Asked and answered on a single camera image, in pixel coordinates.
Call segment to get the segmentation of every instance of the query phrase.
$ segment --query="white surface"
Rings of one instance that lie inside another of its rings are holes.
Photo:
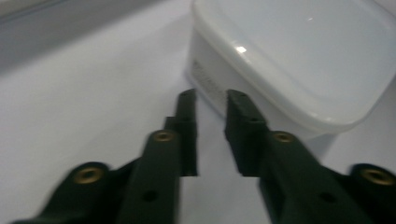
[[[356,126],[396,73],[396,20],[373,0],[197,0],[193,15],[244,79],[320,133]]]
[[[69,169],[117,168],[189,89],[190,1],[69,0],[0,26],[0,223],[32,217]],[[308,143],[345,172],[396,172],[396,82],[354,130]],[[198,100],[199,171],[183,178],[180,223],[268,223],[257,180],[239,176],[224,122]]]

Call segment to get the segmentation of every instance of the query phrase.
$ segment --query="white table surface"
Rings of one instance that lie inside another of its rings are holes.
[[[83,162],[117,168],[140,155],[192,88],[190,3],[68,0],[0,24],[1,223],[36,215]],[[180,223],[269,223],[257,179],[236,172],[224,120],[201,96],[197,107],[200,176],[182,179]],[[396,172],[395,114],[393,81],[355,129],[306,143],[343,174],[359,162]]]

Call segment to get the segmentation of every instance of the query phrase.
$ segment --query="white plastic container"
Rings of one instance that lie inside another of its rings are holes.
[[[196,0],[188,75],[224,114],[250,95],[276,130],[359,124],[396,73],[396,20],[373,0]]]

